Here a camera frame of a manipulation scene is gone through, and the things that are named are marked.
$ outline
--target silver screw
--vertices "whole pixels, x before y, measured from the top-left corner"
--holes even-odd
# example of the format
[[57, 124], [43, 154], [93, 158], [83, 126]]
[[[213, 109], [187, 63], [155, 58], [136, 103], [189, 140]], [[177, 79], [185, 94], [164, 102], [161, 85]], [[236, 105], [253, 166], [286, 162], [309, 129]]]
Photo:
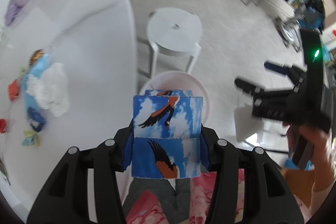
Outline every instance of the silver screw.
[[219, 140], [217, 141], [217, 143], [218, 143], [218, 145], [220, 145], [220, 146], [226, 146], [226, 145], [227, 145], [227, 141], [224, 140], [224, 139], [219, 139]]
[[257, 99], [255, 102], [254, 102], [254, 105], [255, 106], [260, 106], [262, 100], [261, 99]]
[[108, 139], [105, 141], [105, 145], [106, 146], [112, 146], [115, 144], [115, 140], [114, 139]]
[[260, 155], [264, 153], [264, 150], [261, 147], [256, 147], [254, 151]]
[[68, 150], [69, 154], [75, 154], [77, 152], [78, 148], [76, 146], [70, 147]]

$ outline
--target human hand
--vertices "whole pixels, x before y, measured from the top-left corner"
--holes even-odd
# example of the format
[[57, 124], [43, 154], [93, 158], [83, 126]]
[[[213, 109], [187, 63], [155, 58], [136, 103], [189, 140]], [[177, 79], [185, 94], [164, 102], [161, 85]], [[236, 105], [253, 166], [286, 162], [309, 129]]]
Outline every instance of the human hand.
[[[290, 125], [287, 130], [288, 146], [294, 145], [294, 126]], [[302, 125], [299, 127], [300, 135], [314, 145], [311, 162], [315, 166], [315, 186], [314, 191], [319, 192], [327, 188], [335, 181], [335, 164], [331, 150], [331, 134], [326, 134], [322, 130], [310, 126]]]

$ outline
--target white table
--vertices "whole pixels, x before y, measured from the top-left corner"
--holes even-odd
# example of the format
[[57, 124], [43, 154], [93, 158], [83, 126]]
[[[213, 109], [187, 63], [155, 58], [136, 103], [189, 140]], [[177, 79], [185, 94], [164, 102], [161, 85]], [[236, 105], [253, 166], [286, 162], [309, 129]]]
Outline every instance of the white table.
[[201, 53], [201, 37], [202, 24], [197, 15], [172, 7], [155, 10], [147, 25], [151, 47], [150, 77], [155, 74], [159, 52], [169, 56], [191, 56], [186, 69], [191, 73]]
[[6, 33], [0, 116], [10, 107], [7, 85], [36, 49], [54, 45], [52, 62], [63, 63], [69, 78], [70, 109], [59, 118], [43, 112], [47, 126], [40, 147], [21, 146], [23, 131], [30, 129], [23, 96], [11, 106], [9, 132], [0, 135], [10, 188], [30, 210], [69, 147], [96, 147], [129, 125], [137, 86], [134, 17], [129, 0], [30, 0]]

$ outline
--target gray floor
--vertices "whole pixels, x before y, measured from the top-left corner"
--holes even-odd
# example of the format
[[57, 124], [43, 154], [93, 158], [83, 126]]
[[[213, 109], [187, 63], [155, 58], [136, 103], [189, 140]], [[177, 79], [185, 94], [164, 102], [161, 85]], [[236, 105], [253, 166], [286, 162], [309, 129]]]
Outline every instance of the gray floor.
[[[197, 14], [203, 24], [202, 53], [192, 75], [209, 90], [213, 108], [209, 127], [235, 142], [234, 111], [250, 100], [236, 90], [234, 78], [244, 76], [267, 88], [290, 86], [290, 82], [263, 68], [265, 60], [302, 64], [301, 54], [285, 48], [273, 21], [253, 3], [240, 0], [131, 0], [137, 34], [145, 37], [149, 14], [163, 6]], [[139, 68], [148, 71], [148, 46], [139, 43]], [[159, 55], [156, 73], [185, 70], [188, 58]], [[139, 74], [139, 88], [148, 80]]]

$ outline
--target crumpled white tissue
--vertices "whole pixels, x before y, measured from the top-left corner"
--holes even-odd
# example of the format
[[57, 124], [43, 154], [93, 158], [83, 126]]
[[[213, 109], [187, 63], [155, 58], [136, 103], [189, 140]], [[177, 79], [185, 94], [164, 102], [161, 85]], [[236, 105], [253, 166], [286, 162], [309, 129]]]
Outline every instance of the crumpled white tissue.
[[68, 78], [62, 63], [54, 63], [43, 71], [41, 78], [28, 75], [26, 92], [33, 96], [39, 107], [50, 109], [60, 117], [70, 107], [68, 94]]

